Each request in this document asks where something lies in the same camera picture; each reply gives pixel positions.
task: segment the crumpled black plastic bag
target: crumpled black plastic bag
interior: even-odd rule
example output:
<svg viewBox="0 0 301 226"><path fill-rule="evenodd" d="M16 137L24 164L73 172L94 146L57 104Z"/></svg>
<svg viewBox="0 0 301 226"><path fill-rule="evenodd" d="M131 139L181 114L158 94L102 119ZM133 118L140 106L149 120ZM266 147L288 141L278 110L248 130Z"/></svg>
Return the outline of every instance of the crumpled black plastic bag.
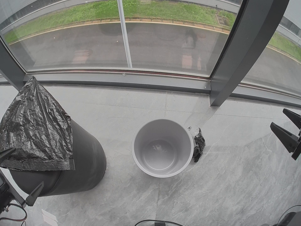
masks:
<svg viewBox="0 0 301 226"><path fill-rule="evenodd" d="M205 148L206 142L203 134L201 132L201 128L199 128L199 133L194 137L194 141L196 146L194 147L193 156L194 162L198 162L200 157L203 155L203 150Z"/></svg>
<svg viewBox="0 0 301 226"><path fill-rule="evenodd" d="M75 170L71 118L32 77L0 123L0 151L16 147L1 167L19 171Z"/></svg>

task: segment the grass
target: grass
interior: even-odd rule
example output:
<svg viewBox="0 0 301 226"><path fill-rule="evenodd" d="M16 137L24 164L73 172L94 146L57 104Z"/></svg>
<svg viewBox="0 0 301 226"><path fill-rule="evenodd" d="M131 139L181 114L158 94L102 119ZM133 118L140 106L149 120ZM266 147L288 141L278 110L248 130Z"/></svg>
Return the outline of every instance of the grass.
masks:
<svg viewBox="0 0 301 226"><path fill-rule="evenodd" d="M151 1L142 4L140 0L122 0L125 17L150 17L174 20L187 20L217 26L215 14L225 16L229 20L229 29L233 26L236 15L214 8L196 4L169 1ZM5 34L8 43L33 33L52 27L64 26L74 22L96 20L103 18L119 18L116 0L92 2L77 5L61 11L43 15ZM269 44L275 46L301 61L301 48L275 33Z"/></svg>
<svg viewBox="0 0 301 226"><path fill-rule="evenodd" d="M269 44L287 52L301 62L301 48L279 33L274 33Z"/></svg>

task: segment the asphalt road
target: asphalt road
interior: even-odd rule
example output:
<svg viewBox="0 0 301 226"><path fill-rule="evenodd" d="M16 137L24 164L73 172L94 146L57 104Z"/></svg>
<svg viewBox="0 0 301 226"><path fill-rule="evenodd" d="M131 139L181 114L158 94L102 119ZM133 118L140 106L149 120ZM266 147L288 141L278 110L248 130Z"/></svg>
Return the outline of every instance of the asphalt road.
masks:
<svg viewBox="0 0 301 226"><path fill-rule="evenodd" d="M209 76L228 35L178 25L127 23L133 68ZM12 44L28 71L56 68L127 67L121 26L95 24L38 35ZM301 93L301 65L266 48L245 82Z"/></svg>

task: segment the cylindrical black ottoman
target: cylindrical black ottoman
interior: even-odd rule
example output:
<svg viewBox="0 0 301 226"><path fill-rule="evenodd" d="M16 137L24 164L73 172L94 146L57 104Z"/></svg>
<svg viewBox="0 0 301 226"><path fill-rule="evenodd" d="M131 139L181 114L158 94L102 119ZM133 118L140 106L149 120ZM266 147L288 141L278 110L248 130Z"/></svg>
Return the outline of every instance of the cylindrical black ottoman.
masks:
<svg viewBox="0 0 301 226"><path fill-rule="evenodd" d="M75 170L66 171L14 171L16 184L30 194L42 181L40 196L71 194L95 187L106 171L107 161L99 141L71 120L73 133L73 159Z"/></svg>

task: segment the cable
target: cable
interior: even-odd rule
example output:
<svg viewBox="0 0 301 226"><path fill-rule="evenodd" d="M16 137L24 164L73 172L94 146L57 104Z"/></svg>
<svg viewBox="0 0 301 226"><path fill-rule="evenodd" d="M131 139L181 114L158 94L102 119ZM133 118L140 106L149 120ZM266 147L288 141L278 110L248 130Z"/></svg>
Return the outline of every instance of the cable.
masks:
<svg viewBox="0 0 301 226"><path fill-rule="evenodd" d="M184 226L184 225L182 225L182 224L178 224L178 223L171 222L171 221L152 220L152 219L146 219L146 220L142 220L142 221L138 222L137 224L135 224L135 226L137 226L138 224L140 224L140 223L142 223L142 222L145 222L145 221L153 221L153 222L165 222L165 223L176 224L176 225L179 225L179 226Z"/></svg>
<svg viewBox="0 0 301 226"><path fill-rule="evenodd" d="M281 220L282 216L283 216L288 210L286 210L286 211L281 215L281 217L280 217L280 219L278 220L278 223L277 223L277 224L279 224L279 221Z"/></svg>
<svg viewBox="0 0 301 226"><path fill-rule="evenodd" d="M10 206L16 206L16 207L22 209L22 210L25 212L25 217L24 217L23 219L0 218L0 221L3 220L3 219L5 219L5 220L11 220L11 221L22 222L22 221L25 221L25 220L27 219L27 213L26 213L26 211L25 211L24 208L22 208L22 207L21 207L20 205L18 205L18 204L14 204L14 203L8 204L8 207L10 207Z"/></svg>

